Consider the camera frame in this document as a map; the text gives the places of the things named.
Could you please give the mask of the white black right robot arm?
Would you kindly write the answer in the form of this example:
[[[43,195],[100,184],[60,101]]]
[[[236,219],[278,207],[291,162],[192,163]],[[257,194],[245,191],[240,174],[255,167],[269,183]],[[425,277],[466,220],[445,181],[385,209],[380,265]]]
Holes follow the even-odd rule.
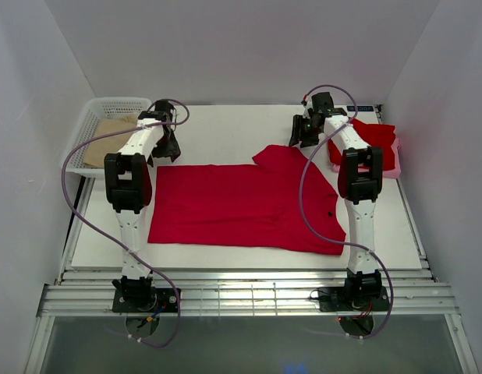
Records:
[[[371,146],[353,128],[352,118],[334,101],[326,86],[319,93],[309,91],[301,101],[304,112],[292,120],[289,144],[320,149],[333,141],[342,154],[338,172],[338,194],[344,200],[349,218],[349,240],[327,238],[328,243],[349,247],[346,279],[341,287],[320,288],[315,301],[322,311],[386,310],[388,296],[382,284],[385,265],[374,244],[374,211],[382,190],[383,153]]]

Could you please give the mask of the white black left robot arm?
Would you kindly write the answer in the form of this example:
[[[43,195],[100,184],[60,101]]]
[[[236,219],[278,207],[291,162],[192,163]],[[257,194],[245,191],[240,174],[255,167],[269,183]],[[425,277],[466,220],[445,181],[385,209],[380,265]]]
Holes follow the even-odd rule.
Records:
[[[130,311],[151,311],[158,303],[152,271],[135,259],[147,244],[154,208],[155,159],[175,161],[181,155],[174,126],[175,106],[155,101],[137,117],[137,131],[116,152],[104,159],[106,197],[115,211],[123,250],[122,276],[112,283],[116,301]]]

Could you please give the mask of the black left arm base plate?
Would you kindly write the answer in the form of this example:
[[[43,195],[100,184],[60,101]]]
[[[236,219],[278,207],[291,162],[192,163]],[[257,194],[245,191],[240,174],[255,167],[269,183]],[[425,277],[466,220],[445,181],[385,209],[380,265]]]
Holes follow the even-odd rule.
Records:
[[[176,313],[179,301],[171,288],[152,288],[150,293],[125,295],[116,291],[112,304],[115,313]]]

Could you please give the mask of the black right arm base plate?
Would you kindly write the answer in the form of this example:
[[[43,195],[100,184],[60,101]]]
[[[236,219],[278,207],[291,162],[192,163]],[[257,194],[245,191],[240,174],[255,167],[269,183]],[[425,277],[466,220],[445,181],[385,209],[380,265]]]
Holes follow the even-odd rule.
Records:
[[[314,290],[322,312],[386,312],[390,301],[385,288],[378,297],[349,296],[343,287],[321,287]]]

